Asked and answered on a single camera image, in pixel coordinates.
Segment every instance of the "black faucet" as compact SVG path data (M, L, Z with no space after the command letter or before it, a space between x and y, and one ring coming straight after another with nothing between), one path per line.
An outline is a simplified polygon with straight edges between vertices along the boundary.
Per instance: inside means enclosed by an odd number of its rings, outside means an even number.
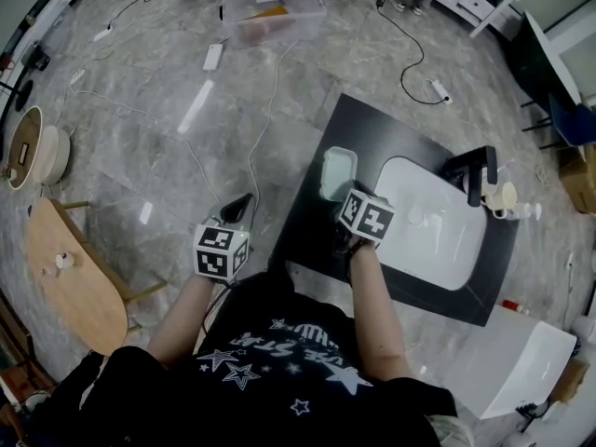
M496 150L492 145L452 157L445 162L441 174L446 179L457 178L461 181L467 172L467 204L470 207L479 207L482 196L482 168L486 168L486 181L496 184Z

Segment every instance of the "gray tile floor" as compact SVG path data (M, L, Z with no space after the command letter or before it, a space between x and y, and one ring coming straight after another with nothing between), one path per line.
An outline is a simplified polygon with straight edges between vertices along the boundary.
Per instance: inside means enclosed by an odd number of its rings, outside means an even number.
M139 3L116 22L111 36L92 43L93 35L130 1L76 3L74 20L51 64L33 75L30 102L42 108L45 124L74 129L72 161L62 187L51 187L52 195L62 201L91 200L92 207L77 210L75 218L134 290L156 277L169 282L132 312L145 329L128 342L143 345L192 269L193 226L214 202L185 140L203 161L220 196L252 191L246 158L264 126L276 63L288 45L227 47L218 71L205 74L201 67L209 44L225 36L218 18L220 0ZM386 14L416 35L427 54L424 63L407 74L410 90L423 98L423 81L438 78L454 98L449 106L423 106L408 99L399 78L401 69L419 58L418 50L376 14L375 0L325 2L329 16L320 36L298 42L279 67L271 126L253 158L263 204L254 230L255 252L245 274L265 267L344 92L456 153L487 143L497 148L521 198L540 201L545 209L539 223L521 224L501 297L523 303L537 318L568 327L588 296L594 223L574 212L557 177L554 155L537 149L539 135L520 132L530 122L531 111L519 107L526 97L494 36L483 32L471 40L469 27L440 6L416 18L386 5ZM101 50L108 44L112 47ZM64 101L65 82L91 56L100 60L87 64L75 89L96 91L158 121L89 94L69 90ZM176 129L207 78L214 82L213 90L181 135ZM19 117L11 113L5 143ZM0 188L0 283L32 331L39 358L61 379L87 349L47 305L25 263L26 210L39 192L33 182L16 193L6 184ZM145 202L154 208L143 225L139 215ZM576 261L571 293L564 271L569 251ZM297 266L292 274L300 291L352 313L346 285ZM395 307L414 369L424 380L440 384L469 327L407 305ZM510 415L478 422L464 408L460 411L480 446L496 445L518 420Z

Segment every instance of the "plastic storage box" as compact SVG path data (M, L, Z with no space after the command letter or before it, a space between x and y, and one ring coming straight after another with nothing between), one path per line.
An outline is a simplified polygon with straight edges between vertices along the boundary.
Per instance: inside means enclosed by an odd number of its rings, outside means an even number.
M234 47L311 40L326 16L323 0L223 0L223 26Z

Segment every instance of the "chair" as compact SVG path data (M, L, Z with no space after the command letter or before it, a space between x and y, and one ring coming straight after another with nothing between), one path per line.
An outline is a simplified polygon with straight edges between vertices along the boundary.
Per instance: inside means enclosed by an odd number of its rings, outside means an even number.
M543 145L542 149L550 147L582 146L596 143L596 114L587 106L578 104L573 112L567 112L549 94L550 117L540 119L534 126L522 129L523 132L553 126L562 137L562 141Z

